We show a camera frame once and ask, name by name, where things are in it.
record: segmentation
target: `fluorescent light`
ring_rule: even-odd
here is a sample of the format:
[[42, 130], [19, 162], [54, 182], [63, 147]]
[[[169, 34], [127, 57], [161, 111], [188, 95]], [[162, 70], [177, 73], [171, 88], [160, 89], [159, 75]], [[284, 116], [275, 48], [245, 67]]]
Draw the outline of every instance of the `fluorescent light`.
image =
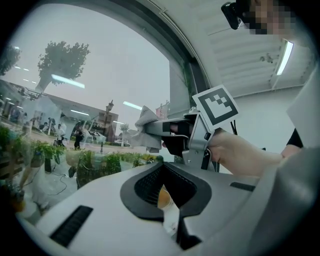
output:
[[281, 61], [281, 64], [279, 66], [278, 72], [276, 73], [277, 76], [282, 75], [283, 71], [285, 70], [285, 67], [288, 63], [292, 48], [294, 47], [294, 44], [292, 42], [287, 41], [285, 45], [284, 55]]
[[127, 101], [123, 102], [123, 104], [124, 104], [124, 105], [127, 105], [127, 106], [129, 106], [129, 107], [135, 108], [135, 109], [137, 109], [137, 110], [142, 110], [142, 107], [137, 106], [137, 105], [132, 104], [132, 103], [127, 102]]
[[51, 77], [52, 77], [52, 79], [57, 80], [59, 82], [63, 82], [65, 84], [78, 86], [78, 87], [83, 88], [83, 89], [85, 88], [85, 85], [83, 83], [79, 83], [79, 82], [73, 81], [71, 79], [68, 79], [68, 78], [65, 78], [65, 77], [62, 77], [62, 76], [58, 76], [56, 74], [52, 74]]
[[78, 114], [82, 114], [82, 115], [86, 115], [86, 116], [89, 116], [89, 114], [87, 113], [82, 113], [82, 112], [79, 112], [79, 111], [75, 111], [75, 110], [72, 110], [70, 109], [71, 112], [75, 112], [75, 113], [78, 113]]

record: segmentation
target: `sky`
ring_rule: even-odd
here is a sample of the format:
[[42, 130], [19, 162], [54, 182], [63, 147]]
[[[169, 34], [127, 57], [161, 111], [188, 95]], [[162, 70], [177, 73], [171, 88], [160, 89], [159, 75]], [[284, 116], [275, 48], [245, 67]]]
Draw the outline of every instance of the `sky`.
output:
[[21, 69], [12, 68], [0, 79], [34, 89], [40, 80], [39, 55], [45, 53], [50, 41], [66, 41], [71, 46], [89, 44], [90, 53], [81, 77], [76, 79], [84, 89], [50, 83], [44, 91], [47, 94], [101, 110], [113, 100], [111, 112], [130, 129], [135, 129], [140, 111], [124, 105], [124, 101], [156, 112], [160, 104], [170, 100], [169, 61], [160, 51], [106, 15], [65, 4], [46, 4], [21, 24], [10, 42], [21, 50], [16, 64]]

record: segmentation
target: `building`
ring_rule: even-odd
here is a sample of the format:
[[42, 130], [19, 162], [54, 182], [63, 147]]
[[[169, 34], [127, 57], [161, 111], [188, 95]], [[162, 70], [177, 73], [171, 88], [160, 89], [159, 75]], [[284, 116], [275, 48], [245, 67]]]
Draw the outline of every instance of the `building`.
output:
[[168, 112], [169, 112], [169, 105], [170, 105], [170, 102], [167, 100], [165, 102], [164, 105], [160, 105], [160, 107], [158, 107], [156, 110], [155, 110], [155, 114], [158, 118], [160, 118], [161, 120], [167, 120], [168, 119]]
[[65, 137], [70, 138], [76, 124], [82, 124], [83, 129], [99, 132], [106, 141], [115, 140], [118, 114], [92, 106], [77, 103], [47, 93], [39, 93], [27, 87], [0, 79], [0, 115], [2, 120], [9, 119], [13, 108], [18, 108], [32, 121], [35, 127], [55, 120], [55, 126], [64, 123]]

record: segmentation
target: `tree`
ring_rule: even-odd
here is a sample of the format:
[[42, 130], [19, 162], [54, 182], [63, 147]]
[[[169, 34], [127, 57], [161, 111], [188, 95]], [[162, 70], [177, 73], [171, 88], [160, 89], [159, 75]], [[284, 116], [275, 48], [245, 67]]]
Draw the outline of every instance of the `tree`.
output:
[[59, 43], [50, 42], [45, 48], [45, 54], [40, 54], [38, 63], [40, 81], [36, 89], [44, 92], [48, 84], [62, 84], [63, 82], [54, 80], [52, 75], [57, 75], [67, 79], [75, 80], [79, 78], [86, 64], [89, 44], [76, 43], [73, 46], [67, 45], [65, 41]]
[[128, 123], [124, 123], [120, 125], [120, 131], [122, 131], [122, 142], [121, 142], [121, 147], [124, 146], [124, 141], [125, 141], [125, 137], [128, 133], [129, 130], [129, 124]]
[[21, 51], [13, 48], [11, 45], [7, 46], [0, 59], [0, 76], [4, 76], [20, 59]]

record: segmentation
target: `forearm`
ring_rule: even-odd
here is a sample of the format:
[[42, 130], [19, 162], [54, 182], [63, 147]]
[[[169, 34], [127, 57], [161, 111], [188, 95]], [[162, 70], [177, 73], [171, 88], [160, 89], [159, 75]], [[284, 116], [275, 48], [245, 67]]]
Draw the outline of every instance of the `forearm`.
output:
[[221, 147], [219, 162], [235, 175], [261, 176], [266, 167], [279, 164], [281, 154], [266, 152], [231, 134], [229, 146]]

